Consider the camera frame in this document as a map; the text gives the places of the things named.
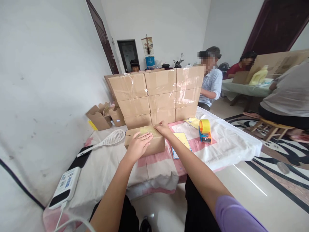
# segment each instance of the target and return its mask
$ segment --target hand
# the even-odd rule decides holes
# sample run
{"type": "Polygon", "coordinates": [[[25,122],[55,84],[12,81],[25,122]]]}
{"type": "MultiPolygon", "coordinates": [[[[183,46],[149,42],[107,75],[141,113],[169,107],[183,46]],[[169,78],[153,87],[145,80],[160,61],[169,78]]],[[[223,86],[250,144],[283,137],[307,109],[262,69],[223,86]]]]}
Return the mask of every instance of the hand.
{"type": "Polygon", "coordinates": [[[161,135],[163,135],[164,137],[172,134],[171,129],[169,128],[169,126],[166,124],[165,121],[160,122],[159,124],[154,125],[154,128],[157,129],[161,135]]]}
{"type": "Polygon", "coordinates": [[[139,134],[140,132],[133,135],[125,154],[125,157],[134,163],[145,153],[147,147],[150,145],[150,140],[154,137],[152,133],[148,132],[141,136],[138,136],[139,134]]]}

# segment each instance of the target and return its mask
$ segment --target white wall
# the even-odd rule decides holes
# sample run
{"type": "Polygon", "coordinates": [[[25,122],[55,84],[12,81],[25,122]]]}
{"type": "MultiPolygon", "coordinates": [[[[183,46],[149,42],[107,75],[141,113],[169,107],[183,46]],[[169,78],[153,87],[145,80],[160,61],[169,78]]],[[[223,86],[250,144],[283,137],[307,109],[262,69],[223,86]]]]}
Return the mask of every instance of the white wall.
{"type": "MultiPolygon", "coordinates": [[[[85,0],[2,1],[0,31],[0,158],[46,206],[93,132],[84,114],[110,100],[111,70],[85,0]]],[[[2,230],[43,231],[42,211],[0,173],[2,230]]]]}
{"type": "Polygon", "coordinates": [[[245,49],[264,0],[214,0],[206,27],[204,50],[218,46],[222,57],[218,64],[237,63],[245,49]]]}
{"type": "MultiPolygon", "coordinates": [[[[174,66],[184,54],[182,66],[198,61],[211,0],[101,0],[117,55],[117,40],[135,39],[141,70],[146,68],[141,39],[153,39],[154,58],[174,66]]],[[[122,72],[124,67],[120,60],[122,72]]]]}
{"type": "Polygon", "coordinates": [[[299,35],[290,51],[309,49],[309,23],[299,35]]]}

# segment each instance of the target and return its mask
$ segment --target black pants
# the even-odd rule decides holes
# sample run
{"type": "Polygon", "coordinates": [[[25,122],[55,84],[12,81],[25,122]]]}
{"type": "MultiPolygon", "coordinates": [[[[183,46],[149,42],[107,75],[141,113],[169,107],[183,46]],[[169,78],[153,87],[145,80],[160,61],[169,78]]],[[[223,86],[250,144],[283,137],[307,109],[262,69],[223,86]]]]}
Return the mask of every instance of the black pants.
{"type": "Polygon", "coordinates": [[[258,112],[266,120],[301,130],[309,129],[309,117],[279,115],[264,109],[261,105],[258,107],[258,112]]]}
{"type": "MultiPolygon", "coordinates": [[[[188,211],[184,231],[220,231],[220,228],[208,205],[197,191],[189,176],[187,177],[185,189],[188,211]]],[[[139,221],[136,216],[135,209],[131,205],[127,196],[125,196],[123,202],[122,215],[119,226],[119,232],[124,231],[139,232],[139,221]]]]}
{"type": "Polygon", "coordinates": [[[210,106],[205,103],[199,102],[197,105],[207,111],[210,111],[210,106]]]}

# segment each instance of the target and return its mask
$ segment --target purple sleeve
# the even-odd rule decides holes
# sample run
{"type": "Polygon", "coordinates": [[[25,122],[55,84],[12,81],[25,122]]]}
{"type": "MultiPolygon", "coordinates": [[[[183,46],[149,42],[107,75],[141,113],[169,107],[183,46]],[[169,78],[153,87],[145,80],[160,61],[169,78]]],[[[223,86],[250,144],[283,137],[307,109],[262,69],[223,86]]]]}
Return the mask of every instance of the purple sleeve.
{"type": "Polygon", "coordinates": [[[235,198],[226,195],[217,199],[216,219],[222,232],[267,231],[235,198]]]}

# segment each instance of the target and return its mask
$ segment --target cable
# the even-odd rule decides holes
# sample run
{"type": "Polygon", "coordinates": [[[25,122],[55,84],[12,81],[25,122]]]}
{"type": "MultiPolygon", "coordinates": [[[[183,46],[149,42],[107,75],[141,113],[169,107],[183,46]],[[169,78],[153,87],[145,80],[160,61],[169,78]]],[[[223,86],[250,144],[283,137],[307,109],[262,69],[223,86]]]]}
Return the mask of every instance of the cable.
{"type": "Polygon", "coordinates": [[[67,206],[67,201],[63,202],[62,205],[61,205],[61,213],[60,213],[60,217],[59,217],[59,220],[58,220],[58,222],[57,222],[57,225],[56,225],[56,229],[57,229],[57,227],[58,227],[58,225],[59,225],[59,222],[60,222],[60,219],[61,219],[61,217],[62,217],[63,210],[64,210],[64,208],[65,208],[66,206],[67,206]]]}
{"type": "Polygon", "coordinates": [[[42,210],[45,210],[45,206],[43,206],[20,182],[14,172],[0,159],[1,166],[7,171],[7,173],[13,178],[16,184],[27,194],[42,210]]]}
{"type": "Polygon", "coordinates": [[[74,218],[72,218],[72,219],[68,220],[67,222],[63,223],[59,228],[56,228],[54,230],[54,232],[58,232],[60,229],[66,227],[68,224],[70,224],[71,222],[75,222],[75,221],[79,221],[79,222],[84,223],[91,232],[96,232],[94,230],[94,228],[92,227],[92,225],[86,219],[84,219],[82,217],[78,217],[78,216],[74,216],[74,218]]]}

